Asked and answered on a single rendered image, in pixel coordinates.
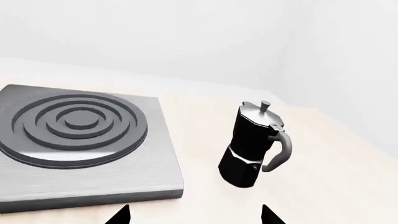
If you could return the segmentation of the black moka pot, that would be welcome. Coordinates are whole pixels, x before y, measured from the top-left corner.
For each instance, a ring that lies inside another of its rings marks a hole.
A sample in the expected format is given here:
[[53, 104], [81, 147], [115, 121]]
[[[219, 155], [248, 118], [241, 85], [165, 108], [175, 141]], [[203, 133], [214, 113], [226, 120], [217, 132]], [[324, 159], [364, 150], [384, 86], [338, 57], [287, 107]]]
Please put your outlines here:
[[[222, 178], [233, 186], [254, 186], [260, 172], [273, 171], [292, 155], [292, 141], [284, 122], [269, 110], [270, 105], [263, 100], [260, 106], [242, 102], [238, 108], [232, 140], [218, 165]], [[276, 141], [281, 143], [281, 152], [264, 165], [264, 156]]]

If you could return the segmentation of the grey electric stove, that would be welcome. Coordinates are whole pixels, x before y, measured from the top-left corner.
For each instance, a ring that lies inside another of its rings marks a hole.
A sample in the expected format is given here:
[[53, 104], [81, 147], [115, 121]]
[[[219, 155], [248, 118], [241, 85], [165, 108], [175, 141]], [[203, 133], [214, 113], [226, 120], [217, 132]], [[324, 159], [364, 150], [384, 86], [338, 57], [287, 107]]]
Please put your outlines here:
[[0, 213], [175, 199], [183, 188], [157, 98], [0, 90]]

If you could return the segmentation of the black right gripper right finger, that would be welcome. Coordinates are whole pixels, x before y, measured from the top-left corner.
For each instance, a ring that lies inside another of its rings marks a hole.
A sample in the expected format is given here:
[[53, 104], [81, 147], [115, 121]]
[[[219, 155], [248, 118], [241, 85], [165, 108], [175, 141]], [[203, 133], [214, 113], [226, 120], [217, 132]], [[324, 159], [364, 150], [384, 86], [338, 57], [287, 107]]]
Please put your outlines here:
[[267, 205], [262, 205], [262, 224], [286, 224]]

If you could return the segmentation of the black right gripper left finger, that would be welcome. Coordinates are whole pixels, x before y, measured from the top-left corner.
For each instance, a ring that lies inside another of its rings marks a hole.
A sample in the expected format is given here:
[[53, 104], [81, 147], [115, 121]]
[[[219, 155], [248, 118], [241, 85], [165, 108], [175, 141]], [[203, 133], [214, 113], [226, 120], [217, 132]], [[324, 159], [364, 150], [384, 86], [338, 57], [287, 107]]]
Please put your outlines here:
[[105, 224], [130, 224], [130, 208], [129, 208], [129, 205], [123, 206]]

